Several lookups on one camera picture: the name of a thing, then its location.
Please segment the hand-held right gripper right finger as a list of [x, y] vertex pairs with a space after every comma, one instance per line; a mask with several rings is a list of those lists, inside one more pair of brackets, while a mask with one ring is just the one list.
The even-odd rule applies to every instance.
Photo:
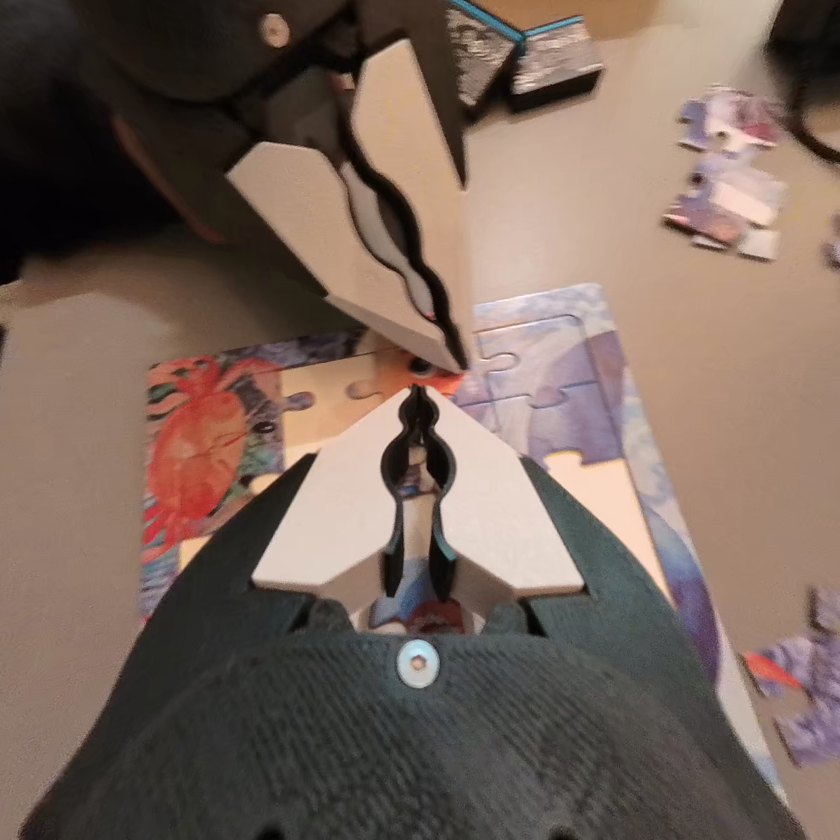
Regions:
[[428, 552], [439, 600], [519, 601], [583, 591], [518, 452], [431, 387], [416, 407], [437, 486]]

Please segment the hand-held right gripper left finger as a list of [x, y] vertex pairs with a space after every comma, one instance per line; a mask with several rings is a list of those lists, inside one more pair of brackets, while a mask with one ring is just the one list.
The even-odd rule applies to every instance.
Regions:
[[256, 587], [322, 599], [396, 594], [416, 403], [417, 387], [405, 388], [319, 450], [255, 567]]

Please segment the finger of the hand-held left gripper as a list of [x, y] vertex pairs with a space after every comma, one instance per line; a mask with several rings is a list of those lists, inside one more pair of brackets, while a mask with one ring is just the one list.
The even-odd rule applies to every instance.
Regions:
[[226, 177], [320, 284], [329, 304], [441, 369], [469, 367], [461, 338], [449, 338], [416, 310], [402, 276], [367, 248], [348, 189], [326, 155], [261, 141]]
[[366, 162], [409, 211], [407, 243], [428, 270], [433, 313], [461, 369], [473, 361], [466, 190], [449, 150], [419, 58], [400, 38], [367, 58], [350, 112]]

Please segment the pink striped puzzle piece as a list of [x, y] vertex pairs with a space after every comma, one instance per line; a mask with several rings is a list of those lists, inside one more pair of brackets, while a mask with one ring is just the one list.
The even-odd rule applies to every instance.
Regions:
[[383, 595], [370, 607], [365, 627], [379, 634], [469, 634], [473, 616], [456, 601], [438, 599], [431, 580], [428, 551], [438, 485], [426, 467], [420, 445], [410, 447], [408, 470], [400, 485], [404, 519], [402, 579], [394, 596]]

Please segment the white puzzle frame tray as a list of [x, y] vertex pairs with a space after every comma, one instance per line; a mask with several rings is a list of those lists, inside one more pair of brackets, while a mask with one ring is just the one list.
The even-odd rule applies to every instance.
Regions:
[[[625, 457], [583, 465], [579, 454], [567, 451], [550, 457], [546, 471], [613, 530], [651, 574], [676, 609], [748, 756], [787, 804], [747, 681], [711, 600], [603, 288], [584, 283], [480, 303], [475, 308], [474, 325], [480, 331], [563, 315], [582, 322], [594, 366], [593, 382], [602, 387], [607, 401], [616, 409]], [[295, 380], [314, 394], [315, 403], [287, 420], [288, 452], [295, 457], [290, 468], [385, 401], [375, 384], [375, 355], [386, 348], [392, 346], [385, 339], [356, 330], [226, 352], [278, 350], [291, 364], [304, 366]], [[500, 400], [489, 391], [480, 363], [477, 351], [476, 367], [464, 374], [457, 392], [449, 397], [453, 403], [456, 399], [468, 404]], [[560, 400], [560, 391], [570, 386], [542, 388], [536, 396], [528, 396], [535, 406], [554, 405]]]

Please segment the striped whale tail puzzle piece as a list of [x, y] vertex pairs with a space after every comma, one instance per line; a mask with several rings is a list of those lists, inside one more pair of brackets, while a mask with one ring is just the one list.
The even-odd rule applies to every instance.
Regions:
[[584, 466], [624, 459], [620, 427], [602, 387], [573, 384], [554, 405], [535, 406], [527, 395], [455, 403], [520, 455], [548, 468], [550, 457], [575, 452]]

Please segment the orange pufferfish puzzle piece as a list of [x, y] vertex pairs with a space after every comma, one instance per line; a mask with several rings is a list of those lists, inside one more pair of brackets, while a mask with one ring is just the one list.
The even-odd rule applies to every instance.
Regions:
[[375, 355], [375, 384], [384, 399], [413, 385], [433, 387], [446, 397], [455, 394], [464, 375], [454, 374], [414, 354], [386, 348]]

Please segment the blue wave corner puzzle piece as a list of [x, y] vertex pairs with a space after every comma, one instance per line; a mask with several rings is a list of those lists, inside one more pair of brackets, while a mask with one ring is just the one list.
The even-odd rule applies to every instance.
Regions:
[[591, 383], [594, 366], [581, 320], [563, 315], [476, 333], [480, 369], [496, 399]]

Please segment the assembled crab puzzle section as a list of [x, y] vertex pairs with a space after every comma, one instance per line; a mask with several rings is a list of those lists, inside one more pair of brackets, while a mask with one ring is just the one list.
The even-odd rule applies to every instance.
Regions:
[[152, 366], [146, 393], [140, 593], [151, 613], [194, 554], [293, 463], [287, 420], [315, 396], [278, 350]]

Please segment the black box with teal edge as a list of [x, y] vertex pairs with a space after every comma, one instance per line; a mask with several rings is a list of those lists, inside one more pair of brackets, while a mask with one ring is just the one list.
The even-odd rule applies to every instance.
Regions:
[[526, 112], [593, 92], [605, 64], [584, 17], [573, 15], [522, 30], [509, 107]]
[[476, 120], [509, 89], [524, 35], [477, 3], [446, 1], [445, 7], [458, 97], [467, 117]]

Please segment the pile of loose puzzle pieces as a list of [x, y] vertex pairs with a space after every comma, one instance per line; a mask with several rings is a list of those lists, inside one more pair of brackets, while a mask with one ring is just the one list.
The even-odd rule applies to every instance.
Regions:
[[[664, 224], [689, 235], [693, 246], [774, 261], [788, 186], [755, 160], [783, 139], [785, 110], [771, 98], [711, 85], [683, 103], [678, 120], [685, 129], [679, 143], [699, 157], [687, 187], [663, 213]], [[805, 698], [799, 713], [774, 721], [799, 768], [838, 760], [838, 591], [816, 586], [808, 597], [804, 633], [741, 656], [763, 696], [797, 691]]]

